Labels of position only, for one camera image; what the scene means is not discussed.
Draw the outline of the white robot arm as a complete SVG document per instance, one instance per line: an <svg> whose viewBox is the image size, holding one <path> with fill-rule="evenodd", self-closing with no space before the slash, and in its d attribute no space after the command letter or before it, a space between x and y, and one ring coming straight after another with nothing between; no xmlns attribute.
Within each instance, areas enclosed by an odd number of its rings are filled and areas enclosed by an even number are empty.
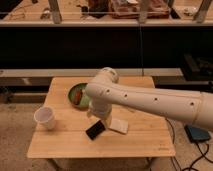
<svg viewBox="0 0 213 171"><path fill-rule="evenodd" d="M118 80L117 72L105 67L87 83L94 115L101 117L118 104L213 132L213 93L131 87Z"/></svg>

